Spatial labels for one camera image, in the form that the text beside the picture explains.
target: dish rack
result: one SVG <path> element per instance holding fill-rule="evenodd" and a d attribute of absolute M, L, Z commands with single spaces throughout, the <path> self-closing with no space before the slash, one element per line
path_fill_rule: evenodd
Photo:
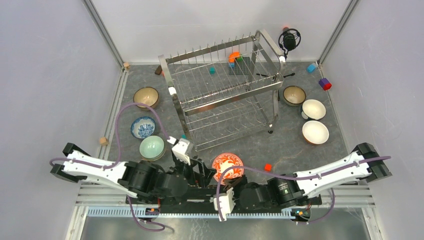
<path fill-rule="evenodd" d="M 235 51 L 240 58 L 231 67 L 228 57 Z M 197 152 L 258 131 L 273 132 L 286 59 L 265 30 L 169 58 L 161 55 L 159 61 L 182 130 Z"/>

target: orange toy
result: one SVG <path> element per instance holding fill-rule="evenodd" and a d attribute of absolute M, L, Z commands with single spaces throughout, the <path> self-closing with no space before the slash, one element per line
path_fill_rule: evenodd
<path fill-rule="evenodd" d="M 234 63 L 234 61 L 235 61 L 235 60 L 236 60 L 236 58 L 238 58 L 238 57 L 240 57 L 240 52 L 235 51 L 235 52 L 231 53 L 231 54 L 228 56 L 228 62 L 229 62 L 229 63 Z"/>

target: plate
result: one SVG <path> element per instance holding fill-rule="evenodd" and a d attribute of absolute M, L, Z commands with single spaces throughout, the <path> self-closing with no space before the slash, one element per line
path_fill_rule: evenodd
<path fill-rule="evenodd" d="M 213 178 L 215 178 L 215 180 L 218 182 L 218 180 L 221 177 L 221 174 L 227 168 L 232 166 L 243 166 L 243 162 L 237 155 L 233 153 L 226 152 L 226 153 L 220 154 L 219 156 L 215 158 L 215 160 L 213 160 L 213 163 L 212 163 L 212 168 L 216 169 L 216 173 L 213 176 Z M 227 173 L 225 173 L 225 176 L 222 179 L 221 184 L 225 185 L 224 183 L 225 179 L 234 179 L 234 178 L 241 177 L 244 172 L 245 170 L 243 168 L 236 168 L 236 169 L 229 170 Z"/>

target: brown bowl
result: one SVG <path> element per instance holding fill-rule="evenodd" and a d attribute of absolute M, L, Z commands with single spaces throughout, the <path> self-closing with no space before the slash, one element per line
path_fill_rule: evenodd
<path fill-rule="evenodd" d="M 146 104 L 154 109 L 159 104 L 159 92 L 150 86 L 143 87 L 134 93 L 132 100 L 134 103 Z M 137 107 L 141 108 L 143 111 L 149 111 L 149 109 L 145 106 L 137 105 Z"/>
<path fill-rule="evenodd" d="M 279 98 L 284 99 L 284 102 L 287 105 L 296 107 L 300 106 L 305 101 L 306 93 L 302 88 L 298 86 L 288 86 L 284 88 Z"/>

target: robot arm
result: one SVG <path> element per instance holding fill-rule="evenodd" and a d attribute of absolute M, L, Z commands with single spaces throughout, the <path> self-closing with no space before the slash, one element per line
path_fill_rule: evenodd
<path fill-rule="evenodd" d="M 383 160 L 364 161 L 378 156 L 371 144 L 362 143 L 357 145 L 351 154 L 338 161 L 287 175 L 286 177 L 292 178 L 291 180 L 274 177 L 269 179 L 267 184 L 245 181 L 244 184 L 233 187 L 234 194 L 230 191 L 219 195 L 224 221 L 225 213 L 231 213 L 234 205 L 239 205 L 245 210 L 304 206 L 309 204 L 312 198 L 319 197 L 320 192 L 335 186 L 363 179 L 372 182 L 391 176 Z M 214 206 L 217 210 L 216 197 Z"/>
<path fill-rule="evenodd" d="M 147 161 L 122 161 L 113 168 L 105 169 L 103 166 L 110 166 L 113 162 L 91 157 L 72 143 L 63 150 L 68 161 L 54 164 L 50 172 L 69 182 L 109 186 L 136 198 L 138 203 L 152 203 L 165 197 L 180 198 L 189 184 L 205 188 L 216 171 L 207 168 L 201 159 L 194 160 L 188 156 L 192 148 L 189 141 L 173 137 L 168 141 L 173 145 L 175 163 L 168 172 Z M 198 166 L 199 172 L 193 170 L 194 166 Z"/>

